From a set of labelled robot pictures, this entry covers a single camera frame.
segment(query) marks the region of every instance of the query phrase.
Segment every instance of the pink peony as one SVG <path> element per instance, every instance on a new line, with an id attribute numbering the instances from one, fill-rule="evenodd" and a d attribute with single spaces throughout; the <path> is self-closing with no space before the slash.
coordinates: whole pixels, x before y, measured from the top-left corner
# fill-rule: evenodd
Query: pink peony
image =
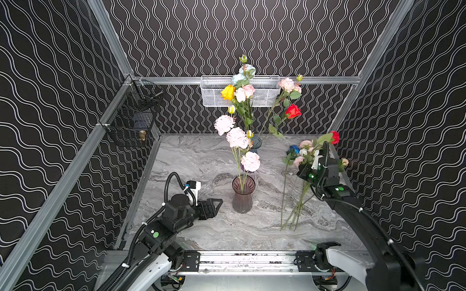
<path id="1" fill-rule="evenodd" d="M 293 162 L 293 164 L 296 166 L 296 167 L 299 167 L 299 163 L 301 163 L 302 161 L 304 160 L 304 157 L 303 156 L 299 156 L 295 159 L 295 161 Z"/>
<path id="2" fill-rule="evenodd" d="M 298 91 L 299 94 L 301 94 L 301 92 L 302 92 L 302 89 L 301 89 L 301 87 L 299 86 L 299 84 L 296 84 L 295 87 L 293 88 L 293 90 L 294 90 L 294 91 Z"/>
<path id="3" fill-rule="evenodd" d="M 287 91 L 288 93 L 291 93 L 295 88 L 295 82 L 290 78 L 281 79 L 280 83 L 278 84 L 283 90 Z"/>
<path id="4" fill-rule="evenodd" d="M 236 89 L 236 92 L 234 93 L 234 95 L 236 96 L 236 100 L 238 102 L 243 102 L 246 100 L 246 94 L 243 88 Z"/>
<path id="5" fill-rule="evenodd" d="M 247 152 L 241 157 L 241 164 L 245 171 L 255 172 L 260 167 L 259 155 L 253 152 Z"/>
<path id="6" fill-rule="evenodd" d="M 254 89 L 252 85 L 246 85 L 246 86 L 243 85 L 243 89 L 244 89 L 244 95 L 246 95 L 246 98 L 251 97 L 254 94 L 254 92 L 256 92 L 256 89 Z"/>
<path id="7" fill-rule="evenodd" d="M 310 140 L 305 140 L 305 141 L 302 141 L 300 144 L 299 144 L 299 148 L 300 149 L 303 149 L 305 146 L 308 146 L 308 147 L 311 147 L 312 146 L 312 141 Z"/>
<path id="8" fill-rule="evenodd" d="M 249 139 L 246 132 L 239 127 L 235 127 L 226 134 L 226 140 L 230 143 L 230 148 L 240 147 L 247 149 L 249 146 Z"/>
<path id="9" fill-rule="evenodd" d="M 234 126 L 234 119 L 228 115 L 222 115 L 213 124 L 216 130 L 218 130 L 219 135 L 223 135 L 228 132 Z"/>

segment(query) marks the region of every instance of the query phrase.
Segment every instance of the white wire basket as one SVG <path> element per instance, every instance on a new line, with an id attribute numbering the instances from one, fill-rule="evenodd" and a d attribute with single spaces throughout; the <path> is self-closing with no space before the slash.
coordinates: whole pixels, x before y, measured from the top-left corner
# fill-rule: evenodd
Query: white wire basket
<path id="1" fill-rule="evenodd" d="M 228 107 L 230 100 L 224 100 L 222 90 L 231 85 L 232 76 L 201 76 L 202 104 L 206 107 Z M 251 81 L 256 92 L 252 99 L 252 107 L 272 107 L 278 94 L 280 76 L 255 76 Z"/>

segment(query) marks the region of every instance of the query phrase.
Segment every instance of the red rose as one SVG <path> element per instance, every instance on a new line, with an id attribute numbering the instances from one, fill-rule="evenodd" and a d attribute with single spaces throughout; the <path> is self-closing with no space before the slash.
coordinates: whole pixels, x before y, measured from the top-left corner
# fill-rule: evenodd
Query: red rose
<path id="1" fill-rule="evenodd" d="M 340 141 L 340 134 L 334 130 L 331 131 L 331 133 L 333 133 L 333 141 L 332 141 L 332 144 L 337 144 L 339 141 Z"/>
<path id="2" fill-rule="evenodd" d="M 285 115 L 288 116 L 288 119 L 291 119 L 293 117 L 300 116 L 301 111 L 299 110 L 299 108 L 296 105 L 291 104 L 290 106 L 288 106 L 288 109 L 285 112 Z"/>

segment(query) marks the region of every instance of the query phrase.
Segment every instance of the bunch of flowers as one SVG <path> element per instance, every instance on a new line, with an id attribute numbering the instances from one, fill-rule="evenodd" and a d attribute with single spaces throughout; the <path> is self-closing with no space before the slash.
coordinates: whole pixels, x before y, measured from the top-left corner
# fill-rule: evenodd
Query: bunch of flowers
<path id="1" fill-rule="evenodd" d="M 323 144 L 325 142 L 329 142 L 331 144 L 337 144 L 340 141 L 340 135 L 336 131 L 331 131 L 328 134 L 320 136 L 317 140 L 304 140 L 299 145 L 292 145 L 289 147 L 287 152 L 287 156 L 283 158 L 283 162 L 286 164 L 285 173 L 287 172 L 288 166 L 294 165 L 296 167 L 304 166 L 306 164 L 312 164 L 311 168 L 314 170 L 318 169 L 318 159 L 322 156 L 319 155 L 319 151 L 323 149 Z M 344 168 L 348 165 L 347 159 L 341 159 L 339 162 L 339 171 L 343 172 Z M 293 227 L 296 230 L 298 225 L 299 216 L 301 214 L 301 210 L 309 201 L 311 197 L 304 200 L 307 191 L 311 188 L 311 183 L 304 180 L 301 196 L 299 198 L 298 203 L 293 208 L 290 216 L 288 219 L 283 223 L 283 209 L 285 208 L 285 202 L 288 200 L 285 198 L 285 187 L 286 187 L 287 177 L 285 176 L 285 182 L 283 186 L 283 199 L 281 205 L 281 229 L 284 229 L 287 224 L 289 223 L 289 228 L 292 229 Z"/>
<path id="2" fill-rule="evenodd" d="M 226 140 L 230 143 L 233 156 L 238 166 L 238 178 L 241 190 L 244 191 L 247 174 L 257 171 L 260 167 L 259 155 L 249 150 L 253 146 L 251 138 L 254 133 L 251 124 L 254 120 L 251 104 L 255 89 L 249 84 L 249 80 L 254 78 L 256 69 L 247 63 L 247 57 L 240 57 L 241 68 L 237 75 L 232 77 L 232 84 L 225 87 L 221 92 L 225 100 L 230 100 L 232 105 L 228 107 L 230 115 L 220 116 L 214 124 L 219 135 L 226 134 Z M 238 127 L 233 114 L 238 113 L 242 118 L 245 129 Z"/>
<path id="3" fill-rule="evenodd" d="M 286 120 L 290 120 L 301 115 L 301 111 L 299 110 L 298 106 L 292 104 L 292 101 L 295 101 L 301 97 L 302 89 L 299 82 L 302 81 L 302 78 L 303 76 L 300 74 L 297 76 L 296 82 L 290 78 L 284 78 L 280 80 L 279 85 L 281 87 L 281 92 L 270 108 L 267 114 L 267 119 L 262 125 L 259 134 L 264 132 L 267 122 L 269 121 L 272 114 L 272 122 L 268 125 L 268 131 L 276 137 L 283 137 L 283 134 L 281 134 L 277 129 L 282 123 L 284 123 Z M 283 104 L 285 110 L 279 115 L 278 113 L 275 113 L 274 110 L 280 104 Z"/>

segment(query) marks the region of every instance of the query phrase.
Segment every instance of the marble tabletop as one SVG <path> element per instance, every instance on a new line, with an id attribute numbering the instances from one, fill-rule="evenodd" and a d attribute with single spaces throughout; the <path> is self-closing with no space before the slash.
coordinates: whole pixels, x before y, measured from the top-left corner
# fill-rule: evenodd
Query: marble tabletop
<path id="1" fill-rule="evenodd" d="M 312 250 L 317 243 L 326 241 L 339 242 L 348 249 L 365 249 L 343 218 L 315 197 L 305 204 L 296 230 L 280 231 L 284 176 L 288 178 L 286 192 L 291 192 L 291 199 L 284 208 L 284 219 L 299 200 L 303 183 L 303 180 L 295 179 L 296 167 L 289 166 L 285 173 L 282 158 L 290 145 L 313 138 L 309 135 L 290 135 L 282 139 L 263 136 L 258 152 L 260 168 L 251 174 L 256 181 L 253 207 L 248 213 L 239 214 L 232 207 L 232 181 L 238 172 L 225 136 L 162 136 L 129 237 L 141 222 L 161 207 L 167 176 L 177 172 L 183 182 L 195 180 L 202 183 L 199 200 L 221 198 L 224 201 L 215 218 L 196 221 L 194 226 L 178 234 L 177 242 L 187 249 Z M 181 193 L 181 189 L 173 178 L 169 197 L 177 193 Z"/>

